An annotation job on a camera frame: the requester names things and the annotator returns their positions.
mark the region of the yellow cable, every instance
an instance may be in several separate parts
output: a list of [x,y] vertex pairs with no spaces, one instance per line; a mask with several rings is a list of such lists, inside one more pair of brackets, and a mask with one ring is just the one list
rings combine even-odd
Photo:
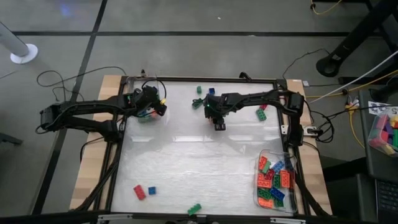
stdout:
[[353,126],[353,113],[354,113],[354,110],[353,111],[349,111],[348,113],[349,113],[349,125],[351,126],[351,131],[353,132],[354,138],[355,138],[355,140],[358,142],[358,144],[362,148],[365,148],[365,146],[363,146],[363,144],[361,143],[361,141],[358,139],[358,137],[355,134],[355,130],[354,130],[354,126]]
[[336,4],[334,4],[331,8],[329,8],[328,10],[326,10],[326,11],[324,11],[324,12],[317,12],[316,10],[315,10],[315,6],[314,7],[312,7],[312,11],[316,14],[316,15],[322,15],[322,14],[325,14],[325,13],[327,13],[327,12],[329,12],[330,10],[332,10],[334,7],[336,7],[338,4],[340,4],[340,2],[342,2],[343,0],[340,0],[340,1],[338,1]]
[[[387,75],[384,75],[384,76],[382,76],[382,77],[380,77],[380,78],[377,78],[377,79],[375,79],[375,80],[373,80],[373,81],[371,81],[371,82],[368,82],[368,83],[363,84],[363,85],[361,85],[361,86],[357,86],[357,87],[355,87],[355,88],[349,89],[348,92],[352,92],[352,91],[355,91],[355,90],[364,88],[364,87],[366,87],[366,86],[368,86],[368,85],[370,85],[370,84],[372,84],[372,83],[374,83],[374,82],[379,81],[379,80],[382,79],[382,78],[386,78],[386,77],[388,77],[388,76],[390,76],[390,75],[393,75],[393,74],[395,74],[395,73],[397,73],[397,72],[398,72],[398,70],[395,70],[395,71],[393,71],[393,72],[390,72],[390,73],[388,73]],[[335,93],[335,94],[332,94],[332,95],[328,95],[327,97],[329,97],[329,96],[340,96],[340,95],[342,95],[342,94],[343,94],[343,93]],[[322,97],[322,96],[306,96],[306,98],[319,98],[319,97]]]

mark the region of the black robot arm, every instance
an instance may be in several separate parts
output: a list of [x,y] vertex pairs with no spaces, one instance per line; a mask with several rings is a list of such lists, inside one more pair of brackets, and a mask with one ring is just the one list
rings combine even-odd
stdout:
[[117,141],[119,131],[115,121],[103,122],[77,118],[76,115],[94,113],[112,113],[124,116],[139,116],[147,109],[163,116],[167,107],[164,100],[159,100],[158,90],[152,86],[144,86],[142,91],[135,89],[133,93],[111,96],[107,100],[81,101],[72,103],[56,103],[40,112],[40,126],[43,133],[58,131],[63,128],[79,129],[86,132],[98,132],[105,141]]
[[[286,105],[280,103],[283,96]],[[203,101],[205,105],[205,117],[210,118],[216,131],[226,129],[224,117],[229,112],[237,112],[245,106],[272,105],[283,114],[289,116],[289,128],[287,142],[292,146],[301,146],[303,141],[303,127],[300,117],[303,113],[304,97],[299,93],[284,90],[271,90],[264,93],[240,95],[239,93],[223,93],[221,96],[207,95]]]

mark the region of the pole base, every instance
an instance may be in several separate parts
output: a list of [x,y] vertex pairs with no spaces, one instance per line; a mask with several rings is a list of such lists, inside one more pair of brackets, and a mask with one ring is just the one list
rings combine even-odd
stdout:
[[23,65],[23,64],[28,63],[31,60],[36,58],[37,54],[39,53],[38,48],[33,44],[26,44],[26,46],[29,49],[29,52],[27,53],[27,55],[20,57],[20,56],[11,54],[10,59],[12,62],[14,62],[18,65]]

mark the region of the gray floor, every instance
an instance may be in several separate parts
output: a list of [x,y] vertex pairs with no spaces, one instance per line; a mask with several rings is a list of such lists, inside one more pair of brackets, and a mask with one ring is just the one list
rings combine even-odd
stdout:
[[[85,1],[0,1],[0,21],[14,31],[91,31],[100,0]],[[318,4],[322,11],[330,4]],[[264,31],[264,32],[348,32],[367,13],[364,5],[342,4],[332,13],[316,16],[309,0],[250,1],[108,1],[99,31]],[[89,36],[23,36],[36,44],[39,57],[27,65],[14,65],[9,52],[0,47],[0,132],[24,140],[22,146],[0,144],[0,216],[30,213],[38,191],[54,133],[37,135],[38,112],[55,103],[50,88],[39,87],[36,76],[49,69],[64,78],[77,75]],[[142,68],[156,75],[237,77],[242,71],[253,78],[280,78],[285,68],[305,52],[319,48],[333,50],[342,37],[177,37],[177,36],[97,36],[87,70],[120,66],[134,75]],[[340,76],[358,76],[389,55],[380,38],[370,38],[341,67]],[[287,73],[287,78],[309,80],[310,84],[336,83],[315,70],[324,52],[307,56]],[[81,94],[96,99],[103,75],[120,75],[118,70],[102,70],[84,77]],[[57,81],[46,75],[43,82]],[[72,88],[74,81],[68,82]],[[319,95],[332,87],[306,88],[307,95]],[[62,93],[56,92],[62,99]],[[313,110],[330,114],[344,107],[345,98],[327,98],[312,105]],[[355,114],[359,137],[361,125]],[[335,140],[319,144],[322,156],[350,161],[364,155],[349,130],[348,115],[334,119]],[[44,212],[68,210],[79,169],[79,150],[86,134],[68,131]]]

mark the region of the clear plastic bin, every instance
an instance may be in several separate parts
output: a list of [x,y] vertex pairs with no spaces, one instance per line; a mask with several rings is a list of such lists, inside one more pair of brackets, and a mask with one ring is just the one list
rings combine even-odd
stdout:
[[[269,166],[266,172],[264,172],[264,166],[261,165],[264,163],[264,158],[267,160],[264,166]],[[282,168],[278,171],[276,164],[281,163],[283,163]],[[270,150],[261,151],[256,162],[254,202],[262,208],[295,213],[297,211],[297,201],[294,194],[295,165],[296,158],[292,154]],[[266,175],[269,175],[270,170],[273,170],[274,174],[271,178],[267,178]],[[276,197],[278,193],[275,194],[273,188],[283,194],[283,200]]]
[[391,157],[398,157],[398,108],[386,109],[374,118],[368,144]]

